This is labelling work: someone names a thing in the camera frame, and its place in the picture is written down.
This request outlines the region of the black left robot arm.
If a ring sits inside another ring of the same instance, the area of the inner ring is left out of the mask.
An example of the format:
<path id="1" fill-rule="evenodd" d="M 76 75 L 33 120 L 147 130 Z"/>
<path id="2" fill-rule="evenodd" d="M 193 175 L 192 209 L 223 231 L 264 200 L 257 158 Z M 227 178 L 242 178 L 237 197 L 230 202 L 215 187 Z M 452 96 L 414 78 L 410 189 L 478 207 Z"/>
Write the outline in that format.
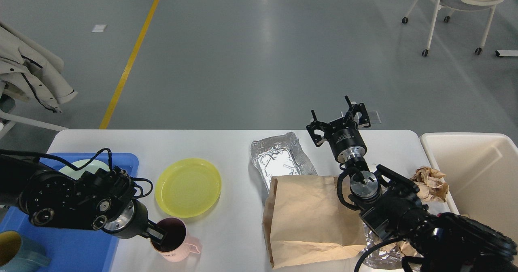
<path id="1" fill-rule="evenodd" d="M 109 148 L 89 162 L 102 152 L 108 154 L 108 170 L 90 172 L 55 155 L 2 149 L 1 204 L 19 208 L 33 226 L 101 230 L 161 244 L 167 232 L 148 219 L 139 201 L 146 197 L 140 178 L 113 165 Z"/>

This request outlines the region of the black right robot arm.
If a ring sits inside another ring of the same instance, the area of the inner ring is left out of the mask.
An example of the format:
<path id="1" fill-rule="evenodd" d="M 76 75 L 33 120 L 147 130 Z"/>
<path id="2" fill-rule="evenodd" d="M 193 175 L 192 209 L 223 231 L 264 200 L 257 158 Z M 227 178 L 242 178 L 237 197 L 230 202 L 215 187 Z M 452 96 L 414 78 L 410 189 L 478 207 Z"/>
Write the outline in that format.
<path id="1" fill-rule="evenodd" d="M 462 215 L 433 215 L 409 178 L 383 165 L 377 165 L 374 172 L 369 170 L 364 158 L 367 147 L 359 132 L 359 126 L 371 126 L 368 111 L 348 96 L 345 100 L 348 111 L 328 123 L 319 121 L 312 111 L 306 130 L 316 147 L 327 141 L 339 163 L 339 202 L 359 211 L 361 220 L 381 239 L 360 256 L 355 271 L 380 248 L 406 241 L 418 257 L 401 259 L 405 272 L 412 270 L 411 264 L 422 272 L 516 272 L 517 244 L 511 238 Z"/>

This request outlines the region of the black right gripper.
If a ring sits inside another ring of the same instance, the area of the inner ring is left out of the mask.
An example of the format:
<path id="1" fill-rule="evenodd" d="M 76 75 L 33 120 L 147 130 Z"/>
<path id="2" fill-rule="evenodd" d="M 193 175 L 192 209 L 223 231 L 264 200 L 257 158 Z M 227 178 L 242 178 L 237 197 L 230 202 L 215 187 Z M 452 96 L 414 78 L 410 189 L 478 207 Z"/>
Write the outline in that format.
<path id="1" fill-rule="evenodd" d="M 344 98 L 348 110 L 342 115 L 342 119 L 325 123 L 319 121 L 316 112 L 311 110 L 312 121 L 306 126 L 314 145 L 318 148 L 328 141 L 335 161 L 342 164 L 366 154 L 367 147 L 358 128 L 371 127 L 365 105 L 351 102 L 348 96 Z"/>

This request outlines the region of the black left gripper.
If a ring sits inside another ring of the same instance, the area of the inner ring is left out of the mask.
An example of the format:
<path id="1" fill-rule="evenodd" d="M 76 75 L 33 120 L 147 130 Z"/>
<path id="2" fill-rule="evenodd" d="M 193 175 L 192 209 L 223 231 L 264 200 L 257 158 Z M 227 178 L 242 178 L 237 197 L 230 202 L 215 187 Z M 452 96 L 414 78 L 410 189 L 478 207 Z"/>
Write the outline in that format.
<path id="1" fill-rule="evenodd" d="M 140 201 L 133 199 L 115 220 L 108 222 L 102 231 L 120 239 L 135 236 L 151 241 L 163 241 L 166 231 L 158 225 L 148 225 L 148 210 Z"/>

